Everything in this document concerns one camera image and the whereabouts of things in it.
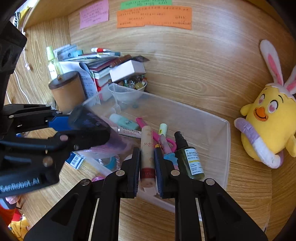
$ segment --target orange sticky note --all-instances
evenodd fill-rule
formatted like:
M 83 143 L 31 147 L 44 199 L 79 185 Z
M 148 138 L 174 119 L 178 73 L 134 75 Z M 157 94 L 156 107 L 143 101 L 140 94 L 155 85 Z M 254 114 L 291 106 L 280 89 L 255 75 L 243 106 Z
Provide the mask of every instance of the orange sticky note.
M 117 12 L 117 28 L 145 25 L 171 26 L 191 29 L 192 8 L 183 6 L 146 6 Z

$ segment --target barcode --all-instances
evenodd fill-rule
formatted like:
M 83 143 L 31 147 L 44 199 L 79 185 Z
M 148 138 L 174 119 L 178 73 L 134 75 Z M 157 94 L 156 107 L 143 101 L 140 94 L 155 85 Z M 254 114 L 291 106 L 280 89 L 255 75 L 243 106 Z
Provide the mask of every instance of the barcode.
M 70 162 L 70 165 L 76 168 L 79 164 L 79 161 L 82 159 L 82 157 L 76 155 L 74 156 L 73 160 Z

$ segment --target spray bottle with green cap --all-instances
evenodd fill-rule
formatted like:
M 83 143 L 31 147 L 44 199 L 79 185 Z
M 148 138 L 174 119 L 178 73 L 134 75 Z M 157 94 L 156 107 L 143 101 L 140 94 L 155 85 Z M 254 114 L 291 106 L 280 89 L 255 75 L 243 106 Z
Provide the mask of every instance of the spray bottle with green cap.
M 46 47 L 47 59 L 48 59 L 48 70 L 52 80 L 56 79 L 58 75 L 63 74 L 59 60 L 54 56 L 52 46 Z
M 178 165 L 180 171 L 184 171 L 182 167 L 185 166 L 187 175 L 191 179 L 203 179 L 205 177 L 200 159 L 196 149 L 188 146 L 187 141 L 182 136 L 181 132 L 177 131 L 175 134 L 177 150 L 175 151 L 176 158 L 178 158 Z

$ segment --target orange beak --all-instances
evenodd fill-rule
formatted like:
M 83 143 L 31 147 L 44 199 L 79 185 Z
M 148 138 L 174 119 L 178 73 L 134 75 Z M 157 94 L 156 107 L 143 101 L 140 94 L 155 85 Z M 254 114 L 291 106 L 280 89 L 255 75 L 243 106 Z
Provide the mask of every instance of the orange beak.
M 257 120 L 260 120 L 260 121 L 267 121 L 268 119 L 268 115 L 265 113 L 265 109 L 264 107 L 256 107 L 255 110 L 254 110 L 254 116 L 257 118 Z

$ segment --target metal screw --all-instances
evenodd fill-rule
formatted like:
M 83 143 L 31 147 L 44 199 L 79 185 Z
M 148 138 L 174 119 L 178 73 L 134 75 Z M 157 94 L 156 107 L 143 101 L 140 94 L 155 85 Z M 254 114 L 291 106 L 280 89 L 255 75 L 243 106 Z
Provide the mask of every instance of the metal screw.
M 89 183 L 90 183 L 89 179 L 83 179 L 83 180 L 81 180 L 81 182 L 80 182 L 80 184 L 81 184 L 82 186 L 87 186 Z
M 170 173 L 171 173 L 173 176 L 178 176 L 178 175 L 180 175 L 180 172 L 179 172 L 178 170 L 172 170 Z
M 46 156 L 43 158 L 43 166 L 50 167 L 54 163 L 51 156 Z
M 59 137 L 59 139 L 60 139 L 61 141 L 67 141 L 67 140 L 69 139 L 69 137 L 68 137 L 67 135 L 61 135 L 61 136 Z
M 118 170 L 116 172 L 116 175 L 119 176 L 119 177 L 123 176 L 124 174 L 125 174 L 125 172 L 123 170 Z
M 211 179 L 211 178 L 207 179 L 205 182 L 206 182 L 206 184 L 208 184 L 210 186 L 215 184 L 215 181 L 213 179 Z

